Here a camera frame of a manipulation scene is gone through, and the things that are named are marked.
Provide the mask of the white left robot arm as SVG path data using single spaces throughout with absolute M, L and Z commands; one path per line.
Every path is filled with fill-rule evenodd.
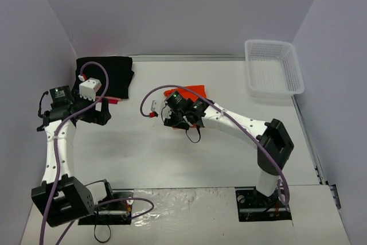
M 47 92 L 51 109 L 39 112 L 47 140 L 46 167 L 41 185 L 31 191 L 32 201 L 46 222 L 56 227 L 93 214 L 93 197 L 74 175 L 71 164 L 78 121 L 105 125 L 110 119 L 108 99 L 100 100 L 101 109 L 80 97 L 66 85 Z

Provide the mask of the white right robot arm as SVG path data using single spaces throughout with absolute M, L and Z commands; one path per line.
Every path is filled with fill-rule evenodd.
M 218 130 L 246 143 L 254 143 L 257 149 L 257 165 L 260 176 L 255 186 L 254 198 L 258 205 L 266 207 L 275 199 L 275 189 L 293 149 L 284 124 L 277 119 L 271 122 L 254 120 L 228 111 L 209 99 L 196 101 L 184 98 L 177 90 L 164 100 L 170 114 L 164 125 L 188 130 L 194 126 Z

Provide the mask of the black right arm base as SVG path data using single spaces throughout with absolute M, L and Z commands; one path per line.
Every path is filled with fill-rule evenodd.
M 292 220 L 291 212 L 279 200 L 277 190 L 267 197 L 254 187 L 235 189 L 239 222 Z

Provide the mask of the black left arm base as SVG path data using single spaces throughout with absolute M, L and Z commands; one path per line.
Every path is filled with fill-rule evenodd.
M 78 225 L 130 225 L 131 208 L 127 203 L 110 203 L 99 207 L 93 215 L 80 219 Z

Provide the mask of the orange t shirt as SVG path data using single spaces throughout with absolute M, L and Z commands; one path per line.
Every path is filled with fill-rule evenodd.
M 208 104 L 204 101 L 206 99 L 206 92 L 204 85 L 191 85 L 182 88 L 172 88 L 166 90 L 163 95 L 164 107 L 169 107 L 174 111 L 190 110 L 192 113 L 188 120 L 192 120 L 194 127 L 199 129 L 203 127 L 202 118 L 205 115 L 205 110 Z

